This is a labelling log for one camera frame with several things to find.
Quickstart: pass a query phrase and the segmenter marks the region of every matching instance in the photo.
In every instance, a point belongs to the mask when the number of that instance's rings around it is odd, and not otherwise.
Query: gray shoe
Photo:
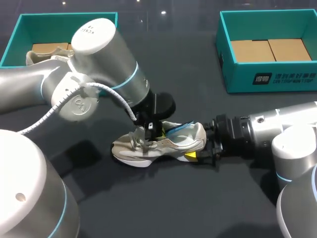
[[[178,123],[163,122],[168,130]],[[170,155],[184,162],[196,162],[185,153],[200,151],[206,144],[206,132],[200,123],[191,124],[158,141],[145,141],[145,131],[138,127],[135,132],[123,135],[113,143],[112,154],[119,161],[134,166],[147,167],[159,156]]]

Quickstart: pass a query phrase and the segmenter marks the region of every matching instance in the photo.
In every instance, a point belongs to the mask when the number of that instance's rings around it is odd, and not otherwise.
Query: reflective surface
[[[20,13],[118,11],[151,89],[174,96],[170,121],[208,122],[222,113],[244,116],[317,99],[316,93],[227,94],[214,46],[219,11],[315,7],[317,0],[3,0],[0,48]],[[26,128],[48,109],[2,115],[1,128]],[[80,238],[282,237],[275,172],[237,157],[223,159],[219,172],[169,158],[130,168],[109,154],[111,143],[132,129],[123,110],[101,99],[87,122],[54,116],[29,135],[79,203]]]

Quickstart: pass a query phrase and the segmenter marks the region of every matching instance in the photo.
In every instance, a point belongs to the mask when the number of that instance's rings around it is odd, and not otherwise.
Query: open box
[[[216,47],[229,93],[317,90],[314,9],[222,11]]]
[[[26,53],[32,50],[34,44],[54,43],[45,46],[47,51],[57,46],[69,48],[75,32],[97,18],[107,18],[117,27],[117,12],[21,14],[0,61],[0,68],[25,66]]]

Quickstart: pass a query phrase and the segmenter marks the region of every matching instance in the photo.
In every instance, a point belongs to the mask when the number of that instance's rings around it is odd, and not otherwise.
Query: shoe sole
[[[142,161],[131,161],[131,160],[123,160],[123,159],[120,159],[118,157],[116,157],[115,155],[113,155],[117,160],[127,164],[127,165],[130,165],[130,166],[133,166],[133,167],[139,167],[139,168],[146,168],[148,166],[151,165],[151,163],[154,162],[154,160],[156,160],[158,157],[156,158],[151,158],[151,159],[148,159],[148,160],[142,160]],[[185,156],[180,156],[180,157],[177,157],[176,158],[177,160],[179,161],[182,161],[182,162],[197,162],[197,161],[194,161],[194,160],[190,160],[190,159],[187,159]]]

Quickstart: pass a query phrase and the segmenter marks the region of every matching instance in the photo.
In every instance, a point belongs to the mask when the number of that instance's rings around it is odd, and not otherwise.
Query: sneaker
[[[63,50],[61,48],[57,48],[53,52],[50,53],[44,53],[44,54],[38,54],[35,53],[34,51],[29,51],[26,54],[26,65],[30,66],[35,63],[39,63],[45,60],[49,60],[53,57],[55,57],[57,60],[68,60],[70,57],[74,55],[74,51],[68,51],[68,50]]]
[[[179,127],[181,124],[163,122],[164,130]],[[186,127],[160,137],[157,141],[145,141],[145,130],[138,127],[135,132],[123,135],[113,143],[112,154],[119,161],[134,166],[147,167],[159,156],[169,155],[179,161],[195,162],[184,156],[185,153],[202,150],[206,145],[206,132],[200,123]]]

